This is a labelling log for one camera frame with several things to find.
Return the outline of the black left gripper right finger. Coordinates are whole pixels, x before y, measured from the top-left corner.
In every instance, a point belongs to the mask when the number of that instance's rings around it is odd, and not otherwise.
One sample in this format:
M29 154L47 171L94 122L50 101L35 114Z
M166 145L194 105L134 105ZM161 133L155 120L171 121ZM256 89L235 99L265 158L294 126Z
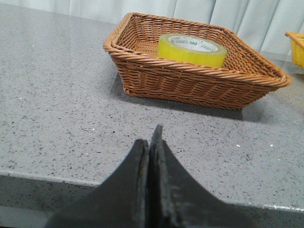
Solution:
M180 164L162 139L152 135L149 154L149 222L151 228L255 228L256 222L204 189Z

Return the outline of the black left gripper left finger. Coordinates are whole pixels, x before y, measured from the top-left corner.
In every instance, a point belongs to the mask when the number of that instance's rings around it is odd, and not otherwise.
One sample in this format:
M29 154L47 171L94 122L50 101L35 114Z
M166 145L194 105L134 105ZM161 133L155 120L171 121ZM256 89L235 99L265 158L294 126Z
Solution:
M65 206L47 228L146 227L149 148L136 140L120 166L88 195Z

